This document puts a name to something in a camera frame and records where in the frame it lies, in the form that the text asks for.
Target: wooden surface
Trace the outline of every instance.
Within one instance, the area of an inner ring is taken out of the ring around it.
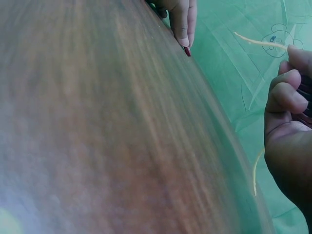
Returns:
[[[143,1],[0,1],[0,208],[26,234],[271,233],[205,78]]]

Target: dark skin hand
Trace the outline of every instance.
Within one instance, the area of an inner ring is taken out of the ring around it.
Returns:
[[[281,191],[304,214],[312,233],[312,131],[296,120],[307,100],[296,90],[301,75],[312,78],[312,52],[288,48],[272,82],[265,110],[265,160]]]
[[[169,12],[170,26],[181,46],[191,47],[195,37],[197,0],[147,0],[153,3],[158,14],[166,18]]]

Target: green fabric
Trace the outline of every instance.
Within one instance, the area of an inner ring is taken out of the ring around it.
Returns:
[[[312,50],[311,0],[198,0],[198,20],[192,56],[220,100],[241,144],[254,163],[263,149],[264,107],[281,49],[250,44],[233,31],[254,40],[281,40]],[[308,233],[301,212],[278,189],[264,159],[257,182],[267,202],[276,232]]]

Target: red fingernail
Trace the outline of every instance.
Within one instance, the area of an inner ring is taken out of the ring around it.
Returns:
[[[191,50],[190,50],[190,48],[189,48],[189,47],[184,47],[184,50],[185,50],[186,55],[187,55],[188,57],[190,57],[190,56],[191,56]]]

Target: yellow string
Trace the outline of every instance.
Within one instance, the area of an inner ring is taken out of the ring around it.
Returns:
[[[279,47],[279,48],[281,48],[281,49],[287,51],[287,46],[284,46],[284,45],[281,45],[281,44],[278,44],[278,43],[265,42],[265,41],[258,41],[258,40],[252,40],[252,39],[243,37],[242,35],[238,34],[237,32],[234,32],[234,34],[237,35],[237,36],[239,36],[239,37],[242,38],[243,40],[246,40],[246,41],[248,41],[248,42],[250,42],[250,43],[253,43],[253,44]]]
[[[253,166],[253,191],[254,191],[254,196],[257,196],[255,172],[256,172],[256,170],[257,170],[258,161],[259,161],[261,155],[264,154],[264,150],[265,150],[265,149],[263,148],[263,150],[261,150],[261,152],[258,154],[257,159],[255,160],[255,163],[254,163],[254,166]]]

